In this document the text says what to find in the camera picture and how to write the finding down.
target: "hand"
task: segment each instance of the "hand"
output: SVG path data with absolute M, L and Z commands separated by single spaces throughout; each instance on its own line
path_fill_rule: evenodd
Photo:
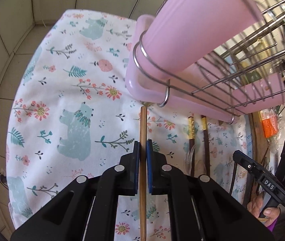
M 256 218 L 260 215 L 260 209 L 263 206 L 263 193 L 255 197 L 253 201 L 247 204 L 247 210 Z M 265 226 L 268 227 L 278 218 L 280 209 L 278 207 L 268 207 L 264 210 L 263 214 L 268 218 Z

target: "tablecloth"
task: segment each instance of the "tablecloth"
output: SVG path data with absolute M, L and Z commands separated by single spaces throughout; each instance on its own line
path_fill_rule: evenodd
M 139 139 L 140 107 L 125 88 L 135 21 L 68 10 L 34 53 L 12 106 L 7 134 L 10 214 L 18 228 L 79 175 L 116 165 Z M 148 138 L 169 164 L 184 171 L 188 116 L 148 106 Z M 196 113 L 196 173 L 205 172 L 201 118 Z M 211 177 L 229 190 L 232 154 L 251 154 L 246 117 L 233 125 L 208 119 Z M 246 171 L 238 168 L 232 196 L 242 201 Z M 166 196 L 148 196 L 147 237 L 170 239 Z M 138 198 L 119 197 L 115 240 L 140 240 Z

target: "silver screw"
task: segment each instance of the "silver screw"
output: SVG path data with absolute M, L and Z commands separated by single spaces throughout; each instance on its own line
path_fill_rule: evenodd
M 171 171 L 172 167 L 171 167 L 171 165 L 166 164 L 166 165 L 163 165 L 163 166 L 161 167 L 161 169 L 162 169 L 163 171 Z
M 81 176 L 77 177 L 78 183 L 84 183 L 84 182 L 86 182 L 86 180 L 87 180 L 86 176 L 81 175 Z
M 115 166 L 115 171 L 120 172 L 124 170 L 124 166 L 123 165 L 116 165 Z
M 207 175 L 201 175 L 199 179 L 203 182 L 209 182 L 210 177 Z

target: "wire rack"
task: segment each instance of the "wire rack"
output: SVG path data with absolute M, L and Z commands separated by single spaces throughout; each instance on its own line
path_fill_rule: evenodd
M 164 1 L 157 13 L 161 10 L 167 0 Z M 264 3 L 257 2 L 258 7 L 262 11 L 263 21 L 255 23 L 243 32 L 239 33 L 220 47 L 207 54 L 195 65 L 199 68 L 203 78 L 207 81 L 205 86 L 193 83 L 188 79 L 175 75 L 162 69 L 155 64 L 148 56 L 143 46 L 143 35 L 140 36 L 139 42 L 133 50 L 133 57 L 136 66 L 149 79 L 166 86 L 164 101 L 159 103 L 159 107 L 163 107 L 169 100 L 171 90 L 184 93 L 190 97 L 201 100 L 207 105 L 232 114 L 232 122 L 235 116 L 246 114 L 241 107 L 247 104 L 255 104 L 257 101 L 265 101 L 267 98 L 275 97 L 285 93 L 285 0 L 265 0 Z M 136 50 L 140 48 L 143 55 L 157 69 L 170 75 L 172 78 L 167 81 L 161 81 L 149 75 L 142 66 L 140 66 Z M 204 66 L 204 61 L 212 64 L 216 71 L 212 72 Z M 278 82 L 282 84 L 281 89 L 272 90 L 269 77 L 271 74 L 278 74 Z M 171 80 L 176 79 L 191 86 L 193 90 L 188 91 L 182 87 L 175 86 Z M 262 83 L 255 83 L 258 80 L 264 80 L 267 86 Z M 255 96 L 251 96 L 244 89 L 244 85 L 251 84 Z M 220 90 L 225 94 L 224 97 L 217 97 L 213 93 L 213 88 Z M 245 100 L 240 101 L 233 96 L 233 91 L 238 89 Z M 205 97 L 199 95 L 206 94 L 213 100 L 206 100 Z

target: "metal basket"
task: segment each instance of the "metal basket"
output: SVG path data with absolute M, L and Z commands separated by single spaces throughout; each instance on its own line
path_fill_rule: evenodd
M 161 10 L 166 1 L 167 0 L 164 1 L 157 13 Z M 206 104 L 210 104 L 214 108 L 219 108 L 224 112 L 232 114 L 233 122 L 235 116 L 245 114 L 243 111 L 238 109 L 238 107 L 246 106 L 248 103 L 255 104 L 259 100 L 265 101 L 266 98 L 274 97 L 278 94 L 284 95 L 285 0 L 273 1 L 275 4 L 269 5 L 269 0 L 266 0 L 266 6 L 257 2 L 259 8 L 262 10 L 264 20 L 247 28 L 203 58 L 212 63 L 219 70 L 219 72 L 222 74 L 220 77 L 215 76 L 215 74 L 211 73 L 199 62 L 195 62 L 203 77 L 208 81 L 208 85 L 203 87 L 199 87 L 197 84 L 193 84 L 190 81 L 181 78 L 179 75 L 170 73 L 156 65 L 144 50 L 142 38 L 145 32 L 143 32 L 140 36 L 140 41 L 134 47 L 133 57 L 136 66 L 145 76 L 166 86 L 164 101 L 158 104 L 158 106 L 163 107 L 166 105 L 170 97 L 170 90 L 174 89 L 191 97 L 197 98 Z M 141 49 L 143 55 L 148 59 L 148 61 L 154 65 L 154 67 L 172 76 L 173 78 L 194 87 L 195 90 L 186 91 L 182 88 L 171 85 L 170 80 L 165 82 L 149 75 L 146 71 L 144 71 L 137 60 L 136 50 L 138 47 Z M 257 83 L 254 84 L 254 82 L 259 79 L 264 79 L 267 84 L 270 84 L 268 81 L 268 75 L 273 73 L 279 73 L 279 82 L 284 83 L 284 86 L 280 91 L 273 92 L 271 86 L 268 85 L 268 89 L 265 88 L 265 90 L 269 90 L 269 94 L 266 96 L 266 94 L 261 92 L 263 88 L 259 88 Z M 207 78 L 208 74 L 215 76 L 217 79 L 215 81 L 209 80 Z M 220 86 L 222 84 L 225 88 L 227 86 L 228 90 L 223 90 L 222 86 Z M 251 98 L 245 90 L 241 89 L 241 87 L 246 84 L 252 85 L 253 90 L 255 93 L 257 93 L 256 97 Z M 222 106 L 224 107 L 217 106 L 216 104 L 197 96 L 198 92 L 204 92 L 210 97 L 215 98 L 216 96 L 211 94 L 208 90 L 212 86 L 220 89 L 230 98 L 229 102 L 218 99 L 222 102 Z M 236 89 L 241 90 L 244 97 L 246 97 L 246 101 L 240 102 L 233 97 L 232 92 Z

